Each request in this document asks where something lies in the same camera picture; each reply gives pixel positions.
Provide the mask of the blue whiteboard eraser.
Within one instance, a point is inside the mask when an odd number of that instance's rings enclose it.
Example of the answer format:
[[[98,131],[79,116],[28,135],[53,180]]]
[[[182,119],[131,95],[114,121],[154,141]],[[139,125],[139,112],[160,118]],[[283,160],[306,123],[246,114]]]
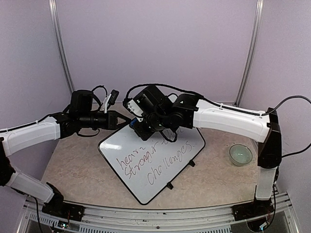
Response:
[[[129,124],[129,126],[130,126],[130,128],[134,128],[134,126],[135,126],[135,123],[136,123],[136,119],[133,119],[131,122],[130,122],[130,124]]]

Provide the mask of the white whiteboard with black frame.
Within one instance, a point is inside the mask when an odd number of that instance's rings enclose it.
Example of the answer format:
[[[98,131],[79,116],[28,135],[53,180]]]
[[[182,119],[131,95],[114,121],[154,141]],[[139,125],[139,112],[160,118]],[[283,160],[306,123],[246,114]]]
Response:
[[[98,144],[117,177],[141,205],[147,205],[186,168],[206,141],[196,128],[164,130],[143,141],[126,125]]]

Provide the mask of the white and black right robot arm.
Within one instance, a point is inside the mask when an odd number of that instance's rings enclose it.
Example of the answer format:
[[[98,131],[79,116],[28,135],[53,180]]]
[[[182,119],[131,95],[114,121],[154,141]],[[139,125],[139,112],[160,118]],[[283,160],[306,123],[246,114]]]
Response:
[[[180,127],[213,129],[250,138],[258,144],[259,178],[254,199],[232,207],[234,219],[244,220],[267,213],[275,213],[274,183],[282,161],[281,132],[274,109],[251,111],[215,103],[204,96],[180,89],[172,101],[163,94],[158,83],[142,84],[135,97],[128,95],[123,106],[135,116],[130,127],[144,141],[155,132],[169,129],[175,133]]]

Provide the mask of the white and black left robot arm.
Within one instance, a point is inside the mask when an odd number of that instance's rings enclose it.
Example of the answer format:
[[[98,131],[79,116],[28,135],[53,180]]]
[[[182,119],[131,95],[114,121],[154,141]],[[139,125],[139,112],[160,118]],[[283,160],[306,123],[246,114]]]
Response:
[[[0,184],[44,203],[43,212],[63,216],[68,211],[64,196],[50,183],[18,171],[9,156],[25,148],[73,134],[80,136],[81,129],[118,130],[130,122],[130,118],[109,110],[119,93],[112,90],[100,101],[93,90],[77,90],[71,95],[70,104],[62,111],[49,114],[34,122],[3,129],[0,132]]]

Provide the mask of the clear glass bowl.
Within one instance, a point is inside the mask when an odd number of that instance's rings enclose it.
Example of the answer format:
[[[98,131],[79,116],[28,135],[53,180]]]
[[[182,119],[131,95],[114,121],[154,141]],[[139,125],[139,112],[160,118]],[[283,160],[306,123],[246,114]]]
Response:
[[[246,166],[252,161],[253,154],[247,146],[234,144],[229,149],[229,159],[235,166]]]

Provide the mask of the front aluminium rail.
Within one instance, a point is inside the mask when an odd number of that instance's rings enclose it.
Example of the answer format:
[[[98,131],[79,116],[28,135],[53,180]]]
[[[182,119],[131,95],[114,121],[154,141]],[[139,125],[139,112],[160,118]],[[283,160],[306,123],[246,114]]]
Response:
[[[87,206],[81,221],[65,220],[24,206],[17,233],[261,233],[300,232],[288,202],[278,203],[275,213],[236,221],[230,206],[143,210]]]

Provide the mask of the left aluminium frame post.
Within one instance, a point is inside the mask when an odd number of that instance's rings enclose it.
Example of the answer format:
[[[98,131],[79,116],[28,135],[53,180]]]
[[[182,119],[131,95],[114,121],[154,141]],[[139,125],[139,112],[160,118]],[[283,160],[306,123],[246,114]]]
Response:
[[[61,61],[61,66],[62,66],[64,75],[65,75],[65,80],[66,80],[68,90],[70,93],[72,93],[75,90],[75,87],[74,87],[74,83],[73,83],[71,73],[69,70],[68,60],[66,57],[56,0],[49,0],[49,9],[50,9],[50,14],[51,14],[56,44],[57,44],[57,50],[58,50],[60,61]]]

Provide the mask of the aluminium frame post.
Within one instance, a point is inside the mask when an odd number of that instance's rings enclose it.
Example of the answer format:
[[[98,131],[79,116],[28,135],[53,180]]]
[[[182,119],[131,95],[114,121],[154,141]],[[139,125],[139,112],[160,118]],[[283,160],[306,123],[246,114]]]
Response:
[[[261,22],[263,5],[264,5],[263,0],[257,0],[256,1],[256,10],[255,10],[251,39],[250,39],[250,45],[249,45],[249,49],[248,49],[248,53],[247,53],[247,57],[246,57],[245,66],[243,69],[241,84],[240,84],[240,87],[238,90],[237,97],[236,97],[235,102],[234,102],[236,106],[241,105],[242,98],[243,98],[243,95],[244,95],[245,90],[246,90],[247,81],[249,79],[251,66],[252,66],[253,58],[254,58],[255,51],[256,51],[256,45],[257,45],[258,34],[259,34],[259,29],[260,29],[260,22]]]
[[[68,90],[70,93],[72,93],[75,90],[75,87],[74,87],[74,83],[73,83],[71,73],[69,70],[68,60],[66,57],[56,0],[49,0],[49,9],[50,9],[50,14],[51,14],[56,44],[57,44],[57,50],[58,50],[60,61],[61,61],[61,66],[62,66],[64,75],[65,75],[65,80],[66,80]]]

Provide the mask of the right aluminium frame post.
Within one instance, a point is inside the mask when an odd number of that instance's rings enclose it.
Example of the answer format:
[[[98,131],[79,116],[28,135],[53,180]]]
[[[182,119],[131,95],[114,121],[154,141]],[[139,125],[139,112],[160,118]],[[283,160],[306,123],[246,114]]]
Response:
[[[245,90],[246,90],[247,81],[249,79],[251,66],[252,66],[253,58],[254,58],[255,51],[256,51],[256,45],[257,45],[258,34],[259,34],[259,29],[260,29],[260,22],[261,22],[263,5],[264,5],[263,0],[257,0],[256,1],[256,10],[255,10],[251,39],[250,39],[250,45],[249,45],[249,49],[248,49],[248,53],[247,53],[247,57],[246,57],[245,66],[243,69],[241,84],[240,84],[240,87],[238,90],[237,97],[236,97],[235,102],[234,102],[236,106],[241,105],[242,98],[243,98],[243,95],[244,95]]]

